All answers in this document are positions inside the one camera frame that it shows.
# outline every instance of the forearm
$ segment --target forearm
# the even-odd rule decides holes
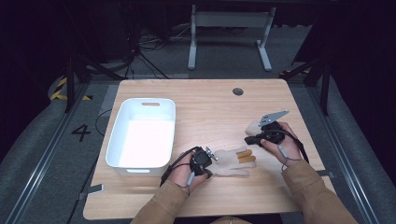
[[[309,223],[357,223],[335,193],[327,189],[318,173],[305,161],[282,173],[293,199]]]
[[[132,223],[173,223],[178,210],[188,197],[175,183],[166,180],[151,200],[140,209]]]

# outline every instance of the rubber glove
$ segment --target rubber glove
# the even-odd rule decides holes
[[[217,161],[206,167],[213,175],[244,175],[249,172],[244,168],[256,167],[256,157],[252,156],[252,150],[240,147],[233,150],[216,151]]]

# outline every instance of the wooden table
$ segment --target wooden table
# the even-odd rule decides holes
[[[243,90],[242,95],[233,89]],[[212,150],[245,146],[245,129],[263,114],[288,109],[286,121],[316,170],[324,166],[305,126],[288,84],[282,79],[195,79],[122,81],[107,126],[91,186],[104,190],[90,194],[84,208],[87,219],[131,218],[159,187],[159,177],[118,175],[105,161],[108,140],[123,101],[129,98],[168,98],[176,104],[173,162],[196,146]],[[257,146],[249,146],[257,167],[249,177],[213,176],[199,186],[179,212],[180,217],[285,213],[299,211],[281,176],[281,163]],[[333,190],[329,177],[323,177]]]

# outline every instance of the number 4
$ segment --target number 4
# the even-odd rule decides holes
[[[83,125],[81,125],[81,127],[75,129],[72,132],[72,134],[81,134],[81,137],[79,138],[79,142],[82,142],[82,140],[84,139],[84,135],[91,133],[91,132],[87,132],[87,128],[88,128],[88,125],[83,124]]]

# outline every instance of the metal stand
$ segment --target metal stand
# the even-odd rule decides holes
[[[269,12],[213,12],[213,11],[196,11],[196,6],[192,5],[191,12],[191,45],[189,57],[189,69],[195,69],[195,59],[197,52],[196,27],[254,27],[264,30],[261,40],[257,40],[257,48],[262,57],[262,64],[265,71],[272,70],[265,43],[271,29],[275,16],[276,8],[272,7]]]
[[[282,79],[288,80],[295,77],[304,70],[311,68],[308,76],[304,80],[306,87],[315,87],[320,77],[322,78],[321,92],[320,92],[320,107],[325,116],[328,116],[327,101],[329,98],[329,85],[330,85],[330,68],[329,63],[324,58],[315,59],[309,63],[305,63],[289,72],[283,71]]]
[[[82,55],[73,54],[67,63],[66,77],[67,77],[67,106],[64,113],[68,113],[76,101],[75,80],[74,75],[78,78],[80,83],[89,83],[91,81],[91,74],[87,69],[87,65],[95,68],[99,72],[111,77],[115,80],[124,80],[127,77],[120,77],[99,63],[94,63]]]

